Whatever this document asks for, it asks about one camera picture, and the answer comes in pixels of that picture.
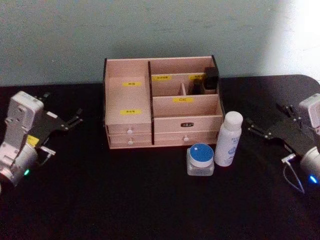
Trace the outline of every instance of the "wooden desk organizer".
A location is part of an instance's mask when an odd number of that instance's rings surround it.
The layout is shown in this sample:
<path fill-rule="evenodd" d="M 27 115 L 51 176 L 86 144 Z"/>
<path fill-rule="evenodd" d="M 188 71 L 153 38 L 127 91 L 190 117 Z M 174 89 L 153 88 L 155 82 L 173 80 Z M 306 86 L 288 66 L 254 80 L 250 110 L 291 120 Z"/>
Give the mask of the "wooden desk organizer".
<path fill-rule="evenodd" d="M 190 95 L 206 67 L 217 67 L 213 56 L 106 59 L 110 149 L 215 144 L 223 121 L 219 95 Z"/>

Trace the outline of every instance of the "black table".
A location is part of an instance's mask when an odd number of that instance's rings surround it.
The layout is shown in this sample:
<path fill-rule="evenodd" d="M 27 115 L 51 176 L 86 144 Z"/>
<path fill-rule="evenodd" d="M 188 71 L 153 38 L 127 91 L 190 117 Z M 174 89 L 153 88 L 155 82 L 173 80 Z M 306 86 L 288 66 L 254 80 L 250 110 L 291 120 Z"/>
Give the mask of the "black table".
<path fill-rule="evenodd" d="M 275 103 L 297 105 L 320 85 L 302 75 L 222 79 L 225 111 L 268 128 Z M 0 140 L 9 99 L 52 95 L 45 109 L 84 123 L 50 139 L 57 154 L 0 196 L 0 239 L 319 239 L 319 187 L 289 186 L 280 146 L 243 129 L 233 164 L 213 176 L 187 175 L 187 147 L 109 150 L 102 84 L 0 88 Z"/>

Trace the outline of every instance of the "bottle cap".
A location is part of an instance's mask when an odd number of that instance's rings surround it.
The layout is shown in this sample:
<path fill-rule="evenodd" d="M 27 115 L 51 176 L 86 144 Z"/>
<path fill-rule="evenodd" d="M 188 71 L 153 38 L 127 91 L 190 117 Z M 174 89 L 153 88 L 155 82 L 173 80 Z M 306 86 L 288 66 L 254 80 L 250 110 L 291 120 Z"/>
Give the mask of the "bottle cap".
<path fill-rule="evenodd" d="M 224 117 L 223 125 L 229 131 L 236 131 L 241 129 L 244 118 L 237 111 L 230 111 Z"/>
<path fill-rule="evenodd" d="M 197 143 L 190 147 L 190 162 L 198 168 L 208 167 L 214 160 L 214 151 L 204 143 Z"/>

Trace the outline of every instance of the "drawer knob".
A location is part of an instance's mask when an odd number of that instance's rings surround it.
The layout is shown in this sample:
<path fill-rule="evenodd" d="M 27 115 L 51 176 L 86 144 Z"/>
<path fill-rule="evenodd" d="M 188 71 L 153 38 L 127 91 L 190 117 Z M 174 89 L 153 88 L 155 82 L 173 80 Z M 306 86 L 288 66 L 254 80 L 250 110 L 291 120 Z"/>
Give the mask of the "drawer knob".
<path fill-rule="evenodd" d="M 189 141 L 189 138 L 188 138 L 187 135 L 184 135 L 184 136 L 183 136 L 183 141 L 185 141 L 185 142 L 188 142 L 188 141 Z"/>
<path fill-rule="evenodd" d="M 129 139 L 128 144 L 129 144 L 129 145 L 134 144 L 134 141 L 133 141 L 133 139 L 132 139 L 132 138 L 130 138 L 130 139 Z"/>
<path fill-rule="evenodd" d="M 128 131 L 126 131 L 127 134 L 132 134 L 134 131 L 132 131 L 131 127 L 129 127 Z"/>

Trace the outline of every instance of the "gray wall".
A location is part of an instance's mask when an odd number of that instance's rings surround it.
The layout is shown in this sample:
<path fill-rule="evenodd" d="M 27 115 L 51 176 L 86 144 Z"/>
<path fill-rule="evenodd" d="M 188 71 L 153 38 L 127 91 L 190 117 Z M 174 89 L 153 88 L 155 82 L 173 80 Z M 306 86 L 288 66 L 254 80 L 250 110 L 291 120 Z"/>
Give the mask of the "gray wall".
<path fill-rule="evenodd" d="M 318 0 L 0 3 L 0 85 L 102 81 L 104 58 L 214 54 L 222 77 L 320 80 Z"/>

